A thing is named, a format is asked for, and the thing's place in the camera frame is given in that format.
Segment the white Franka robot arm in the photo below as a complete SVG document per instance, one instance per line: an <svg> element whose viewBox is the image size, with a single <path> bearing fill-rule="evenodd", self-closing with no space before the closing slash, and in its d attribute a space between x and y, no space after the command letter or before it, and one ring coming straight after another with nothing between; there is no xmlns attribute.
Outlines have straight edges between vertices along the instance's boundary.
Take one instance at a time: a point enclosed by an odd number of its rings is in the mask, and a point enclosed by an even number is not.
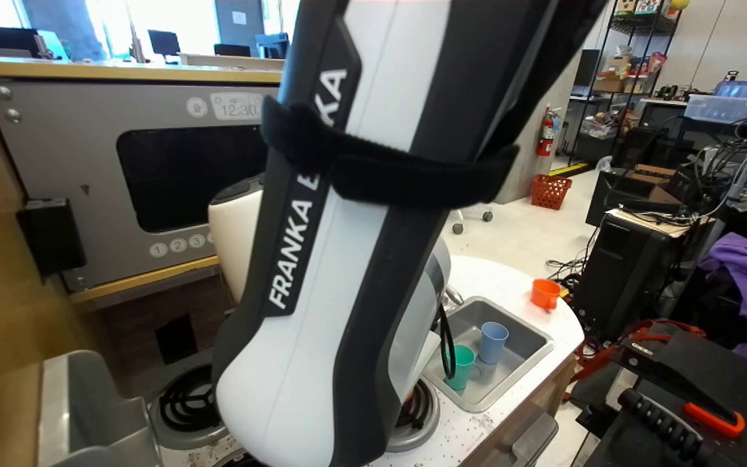
<svg viewBox="0 0 747 467"><path fill-rule="evenodd" d="M228 433L268 467L363 467L417 382L452 210L490 203L607 0L302 0L262 103L259 212L217 195L240 302L214 352Z"/></svg>

